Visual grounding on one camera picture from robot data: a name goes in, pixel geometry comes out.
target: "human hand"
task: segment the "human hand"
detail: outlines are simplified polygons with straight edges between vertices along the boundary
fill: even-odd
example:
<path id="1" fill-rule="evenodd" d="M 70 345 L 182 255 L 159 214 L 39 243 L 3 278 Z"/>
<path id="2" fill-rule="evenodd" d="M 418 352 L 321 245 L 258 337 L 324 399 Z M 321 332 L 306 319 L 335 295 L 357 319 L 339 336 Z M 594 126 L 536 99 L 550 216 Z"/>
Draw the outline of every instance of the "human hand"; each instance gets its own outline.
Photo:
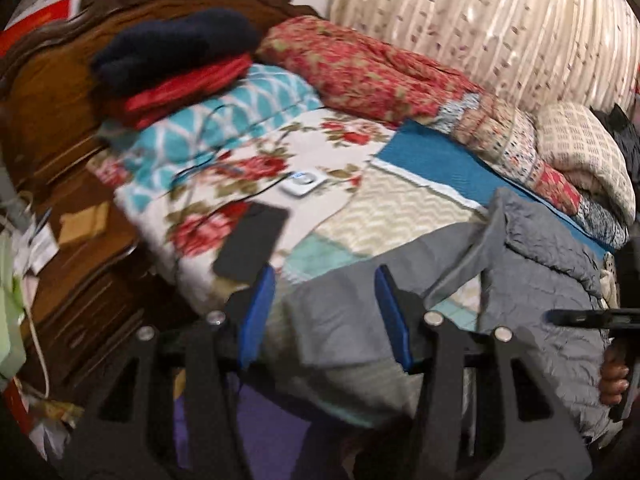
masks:
<path id="1" fill-rule="evenodd" d="M 604 362 L 600 368 L 600 402 L 605 406 L 615 406 L 622 402 L 622 394 L 629 387 L 625 379 L 629 368 L 625 366 L 624 349 L 616 345 L 609 346 L 604 352 Z"/>

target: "wooden headboard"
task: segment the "wooden headboard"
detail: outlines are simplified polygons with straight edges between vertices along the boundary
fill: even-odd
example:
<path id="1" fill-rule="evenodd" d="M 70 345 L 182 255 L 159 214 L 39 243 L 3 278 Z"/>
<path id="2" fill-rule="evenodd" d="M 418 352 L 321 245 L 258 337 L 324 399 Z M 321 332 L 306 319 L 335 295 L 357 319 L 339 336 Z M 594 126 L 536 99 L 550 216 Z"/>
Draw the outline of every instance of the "wooden headboard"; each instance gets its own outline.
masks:
<path id="1" fill-rule="evenodd" d="M 0 59 L 0 139 L 14 184 L 40 193 L 99 149 L 89 62 L 124 28 L 216 6 L 242 12 L 263 34 L 287 18 L 317 15 L 290 1 L 81 0 L 71 20 L 29 33 Z"/>

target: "red floral blanket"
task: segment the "red floral blanket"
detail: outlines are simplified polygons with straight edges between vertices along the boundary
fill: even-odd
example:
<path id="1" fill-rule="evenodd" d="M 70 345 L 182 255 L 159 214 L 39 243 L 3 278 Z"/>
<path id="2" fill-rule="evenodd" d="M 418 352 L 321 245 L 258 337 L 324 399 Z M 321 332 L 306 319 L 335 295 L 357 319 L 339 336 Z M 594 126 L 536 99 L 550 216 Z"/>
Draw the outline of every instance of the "red floral blanket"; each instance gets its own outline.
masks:
<path id="1" fill-rule="evenodd" d="M 257 55 L 301 75 L 326 106 L 393 125 L 481 90 L 458 70 L 313 16 L 273 27 Z"/>

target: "wooden furniture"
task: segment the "wooden furniture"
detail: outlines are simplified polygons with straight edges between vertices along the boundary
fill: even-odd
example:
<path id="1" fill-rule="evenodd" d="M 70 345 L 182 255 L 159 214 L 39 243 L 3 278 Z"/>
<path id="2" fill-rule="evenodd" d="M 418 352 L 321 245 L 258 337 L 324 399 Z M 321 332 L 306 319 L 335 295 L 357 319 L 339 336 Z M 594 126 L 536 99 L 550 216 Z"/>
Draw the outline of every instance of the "wooden furniture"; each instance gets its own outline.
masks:
<path id="1" fill-rule="evenodd" d="M 242 12 L 262 33 L 287 18 L 316 14 L 291 0 L 81 0 L 81 12 L 23 37 L 0 59 L 0 141 L 16 187 L 29 189 L 37 209 L 58 218 L 109 200 L 111 192 L 84 170 L 101 145 L 95 139 L 97 83 L 89 63 L 121 30 L 207 7 Z M 122 342 L 143 322 L 169 328 L 191 311 L 149 272 L 143 243 L 111 207 L 104 236 L 61 251 L 42 271 L 34 305 L 54 398 L 82 404 Z M 28 330 L 21 375 L 44 387 Z"/>
<path id="2" fill-rule="evenodd" d="M 39 208 L 52 207 L 58 236 L 60 215 L 110 199 L 111 191 L 83 170 L 56 186 Z M 138 233 L 113 204 L 106 232 L 60 250 L 39 278 L 33 317 L 57 400 L 84 404 L 111 357 L 143 324 L 166 330 L 196 317 L 153 274 Z M 28 357 L 19 376 L 43 391 L 27 322 L 22 334 Z"/>

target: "purple fabric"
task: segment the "purple fabric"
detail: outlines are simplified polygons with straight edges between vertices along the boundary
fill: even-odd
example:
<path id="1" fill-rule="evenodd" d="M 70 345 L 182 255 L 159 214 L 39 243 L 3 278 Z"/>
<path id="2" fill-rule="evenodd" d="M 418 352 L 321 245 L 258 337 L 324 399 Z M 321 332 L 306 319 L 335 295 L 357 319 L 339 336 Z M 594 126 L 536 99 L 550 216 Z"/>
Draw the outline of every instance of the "purple fabric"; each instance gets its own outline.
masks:
<path id="1" fill-rule="evenodd" d="M 254 480 L 347 480 L 338 446 L 348 426 L 300 400 L 269 397 L 247 384 L 239 393 L 238 430 Z M 174 442 L 188 469 L 184 396 L 175 401 Z"/>

